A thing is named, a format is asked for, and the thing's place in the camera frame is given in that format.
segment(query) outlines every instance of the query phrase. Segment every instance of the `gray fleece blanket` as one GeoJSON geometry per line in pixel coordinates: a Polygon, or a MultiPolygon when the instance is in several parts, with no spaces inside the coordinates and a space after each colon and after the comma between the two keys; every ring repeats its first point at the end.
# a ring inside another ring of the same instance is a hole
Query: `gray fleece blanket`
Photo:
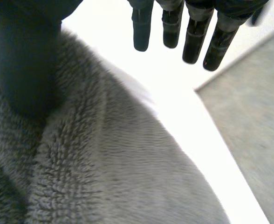
{"type": "Polygon", "coordinates": [[[163,126],[84,43],[63,33],[59,107],[14,113],[0,91],[0,224],[227,224],[163,126]]]}

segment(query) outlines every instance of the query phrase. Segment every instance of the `gray floor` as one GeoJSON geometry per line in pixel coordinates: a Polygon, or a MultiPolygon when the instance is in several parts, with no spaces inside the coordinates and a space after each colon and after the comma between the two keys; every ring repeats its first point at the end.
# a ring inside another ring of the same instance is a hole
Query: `gray floor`
{"type": "Polygon", "coordinates": [[[274,38],[198,93],[274,224],[274,38]]]}

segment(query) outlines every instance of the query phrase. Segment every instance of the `white surface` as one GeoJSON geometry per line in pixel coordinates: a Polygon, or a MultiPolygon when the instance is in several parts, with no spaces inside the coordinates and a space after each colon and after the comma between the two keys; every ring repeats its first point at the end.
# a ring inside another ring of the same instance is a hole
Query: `white surface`
{"type": "Polygon", "coordinates": [[[201,65],[216,14],[196,65],[187,65],[181,60],[188,23],[186,8],[176,49],[163,46],[161,17],[162,9],[155,4],[150,46],[145,53],[133,48],[131,8],[126,0],[85,0],[64,21],[64,26],[141,83],[138,85],[130,76],[106,63],[111,69],[118,70],[119,78],[151,108],[194,160],[219,197],[232,224],[268,224],[207,110],[192,89],[227,68],[274,31],[274,4],[262,26],[249,28],[244,25],[240,28],[216,72],[207,72],[201,65]]]}
{"type": "Polygon", "coordinates": [[[200,58],[195,65],[182,61],[185,33],[189,21],[184,8],[178,46],[168,49],[163,45],[162,9],[154,5],[150,45],[146,52],[133,47],[132,9],[127,0],[84,0],[78,9],[64,21],[87,44],[96,47],[100,54],[130,75],[146,74],[153,80],[160,77],[175,79],[186,86],[198,88],[212,76],[229,67],[274,32],[274,0],[260,27],[243,25],[233,40],[220,68],[215,72],[203,69],[202,62],[217,21],[213,15],[200,58]]]}
{"type": "Polygon", "coordinates": [[[103,64],[163,123],[215,191],[231,224],[269,224],[197,94],[183,84],[148,82],[103,64]]]}

